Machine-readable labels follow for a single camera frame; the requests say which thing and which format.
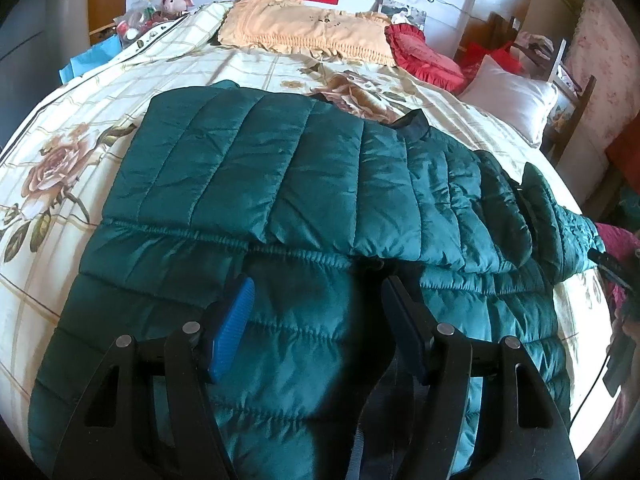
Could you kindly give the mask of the magenta blanket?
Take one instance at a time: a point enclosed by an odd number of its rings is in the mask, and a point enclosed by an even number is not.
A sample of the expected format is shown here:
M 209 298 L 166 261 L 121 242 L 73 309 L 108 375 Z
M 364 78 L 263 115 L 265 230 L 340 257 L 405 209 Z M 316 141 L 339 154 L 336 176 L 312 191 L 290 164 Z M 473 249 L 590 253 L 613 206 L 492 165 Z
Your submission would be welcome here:
M 636 258 L 636 250 L 639 248 L 638 237 L 633 232 L 618 226 L 597 222 L 596 227 L 604 241 L 605 250 L 616 258 L 625 269 L 634 270 L 634 266 L 638 262 Z M 617 311 L 626 299 L 626 292 L 620 285 L 614 284 L 608 278 L 604 279 L 604 290 L 610 310 Z

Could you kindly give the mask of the dark green quilted jacket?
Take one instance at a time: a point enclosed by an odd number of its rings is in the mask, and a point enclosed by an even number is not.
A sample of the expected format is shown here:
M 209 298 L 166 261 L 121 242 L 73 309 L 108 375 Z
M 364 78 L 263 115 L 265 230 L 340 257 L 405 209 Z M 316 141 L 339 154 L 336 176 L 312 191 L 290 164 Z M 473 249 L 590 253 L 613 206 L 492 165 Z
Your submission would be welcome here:
M 566 354 L 553 289 L 601 240 L 534 165 L 512 178 L 486 151 L 295 93 L 231 81 L 150 102 L 81 257 L 28 415 L 51 472 L 64 431 L 120 335 L 194 320 L 231 275 L 256 286 L 230 372 L 207 391 L 243 479 L 338 479 L 393 339 L 378 264 L 418 280 L 439 321 L 521 339 L 562 417 Z

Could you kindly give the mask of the clear bag of items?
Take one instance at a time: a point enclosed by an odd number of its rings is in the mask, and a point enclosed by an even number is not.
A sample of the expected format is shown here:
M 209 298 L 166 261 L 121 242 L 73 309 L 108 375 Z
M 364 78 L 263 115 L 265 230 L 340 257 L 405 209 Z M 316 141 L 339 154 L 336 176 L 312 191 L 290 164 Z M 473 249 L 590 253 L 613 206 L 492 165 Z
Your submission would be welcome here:
M 115 32 L 123 48 L 134 44 L 151 28 L 165 22 L 162 9 L 152 0 L 137 0 L 124 14 L 114 18 Z

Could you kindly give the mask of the red ruffled cushion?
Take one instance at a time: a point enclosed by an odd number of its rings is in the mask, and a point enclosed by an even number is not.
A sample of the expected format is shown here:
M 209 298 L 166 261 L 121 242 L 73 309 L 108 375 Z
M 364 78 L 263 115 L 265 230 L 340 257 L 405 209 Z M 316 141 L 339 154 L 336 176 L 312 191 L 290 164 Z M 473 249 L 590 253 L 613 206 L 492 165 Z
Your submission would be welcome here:
M 390 24 L 384 32 L 396 65 L 414 78 L 453 94 L 461 92 L 468 84 L 461 67 L 452 58 L 431 48 L 424 33 L 416 26 Z

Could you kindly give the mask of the wooden chair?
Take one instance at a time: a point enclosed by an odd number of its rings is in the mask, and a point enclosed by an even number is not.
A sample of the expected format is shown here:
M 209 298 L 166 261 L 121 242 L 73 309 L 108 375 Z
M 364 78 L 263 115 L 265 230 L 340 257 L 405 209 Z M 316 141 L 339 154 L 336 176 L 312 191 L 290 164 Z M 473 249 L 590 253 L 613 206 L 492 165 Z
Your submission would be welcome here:
M 510 44 L 521 58 L 524 74 L 547 81 L 556 91 L 556 102 L 547 118 L 541 140 L 541 151 L 555 167 L 582 120 L 597 78 L 591 75 L 586 84 L 578 84 L 563 63 L 567 41 L 554 44 L 545 36 L 523 32 L 515 16 L 506 20 L 492 12 L 489 15 L 489 45 L 492 48 Z

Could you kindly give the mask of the white pillow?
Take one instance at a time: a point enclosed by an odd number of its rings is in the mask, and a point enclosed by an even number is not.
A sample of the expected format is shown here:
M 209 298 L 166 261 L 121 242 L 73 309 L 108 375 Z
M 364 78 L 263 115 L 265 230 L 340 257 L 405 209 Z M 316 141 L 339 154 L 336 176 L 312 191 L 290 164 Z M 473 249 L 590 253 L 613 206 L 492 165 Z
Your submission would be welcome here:
M 504 70 L 485 55 L 475 78 L 459 100 L 484 110 L 514 128 L 532 148 L 540 148 L 547 119 L 558 99 L 548 81 L 525 78 Z

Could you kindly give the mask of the pink pig plush toy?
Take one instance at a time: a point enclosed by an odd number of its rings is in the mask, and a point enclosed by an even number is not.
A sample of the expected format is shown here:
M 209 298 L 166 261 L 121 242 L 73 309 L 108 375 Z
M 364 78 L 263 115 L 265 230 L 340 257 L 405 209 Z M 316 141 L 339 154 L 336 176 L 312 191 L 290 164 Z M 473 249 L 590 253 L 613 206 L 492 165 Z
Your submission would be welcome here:
M 162 0 L 164 18 L 178 18 L 193 7 L 193 0 Z

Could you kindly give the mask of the yellow ruffled pillow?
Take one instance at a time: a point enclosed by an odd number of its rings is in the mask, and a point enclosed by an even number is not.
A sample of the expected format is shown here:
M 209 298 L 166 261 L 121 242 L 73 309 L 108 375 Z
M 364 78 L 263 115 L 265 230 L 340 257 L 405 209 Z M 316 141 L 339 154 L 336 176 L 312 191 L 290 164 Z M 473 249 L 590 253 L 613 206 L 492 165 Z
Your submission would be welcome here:
M 379 13 L 323 9 L 303 0 L 238 0 L 224 18 L 218 40 L 227 47 L 393 66 L 385 37 L 389 24 Z

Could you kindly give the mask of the floral cream bed sheet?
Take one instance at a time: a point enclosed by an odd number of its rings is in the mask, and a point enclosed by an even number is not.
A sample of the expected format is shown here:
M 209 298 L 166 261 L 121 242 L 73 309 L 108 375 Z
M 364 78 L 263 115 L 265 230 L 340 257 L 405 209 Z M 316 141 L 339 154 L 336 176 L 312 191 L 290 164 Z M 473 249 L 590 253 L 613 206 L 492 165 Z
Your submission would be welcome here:
M 19 445 L 28 442 L 32 389 L 81 254 L 157 93 L 230 79 L 309 94 L 338 78 L 355 110 L 399 114 L 419 107 L 432 125 L 468 148 L 494 154 L 511 177 L 535 165 L 558 202 L 577 208 L 544 154 L 505 122 L 400 68 L 218 47 L 214 37 L 228 9 L 214 2 L 152 28 L 111 62 L 46 96 L 2 150 L 1 416 Z

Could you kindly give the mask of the grey refrigerator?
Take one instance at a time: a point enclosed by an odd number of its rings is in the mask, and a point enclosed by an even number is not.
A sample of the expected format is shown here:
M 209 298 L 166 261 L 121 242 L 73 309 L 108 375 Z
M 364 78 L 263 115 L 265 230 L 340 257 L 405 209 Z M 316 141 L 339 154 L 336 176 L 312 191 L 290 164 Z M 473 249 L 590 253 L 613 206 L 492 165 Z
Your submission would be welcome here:
M 1 145 L 60 82 L 49 48 L 47 0 L 17 0 L 1 25 Z

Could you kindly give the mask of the framed photo on bed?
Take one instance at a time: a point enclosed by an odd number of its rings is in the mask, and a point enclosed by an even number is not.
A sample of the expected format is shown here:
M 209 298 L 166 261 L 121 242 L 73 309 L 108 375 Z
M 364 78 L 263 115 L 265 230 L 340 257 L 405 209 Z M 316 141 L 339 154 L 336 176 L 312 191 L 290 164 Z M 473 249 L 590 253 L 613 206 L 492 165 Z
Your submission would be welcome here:
M 386 15 L 392 24 L 409 24 L 424 31 L 426 13 L 395 0 L 375 0 L 373 11 Z

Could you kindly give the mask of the blue paper bag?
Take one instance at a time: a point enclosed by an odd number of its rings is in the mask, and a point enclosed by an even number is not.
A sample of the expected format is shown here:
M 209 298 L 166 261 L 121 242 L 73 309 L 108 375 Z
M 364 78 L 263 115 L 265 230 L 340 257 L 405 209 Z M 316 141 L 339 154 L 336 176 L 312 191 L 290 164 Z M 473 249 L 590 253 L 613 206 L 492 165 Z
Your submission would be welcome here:
M 118 37 L 108 37 L 85 52 L 70 58 L 70 62 L 58 71 L 60 81 L 62 84 L 67 84 L 75 77 L 80 77 L 90 70 L 110 62 L 120 52 L 122 52 L 122 45 Z

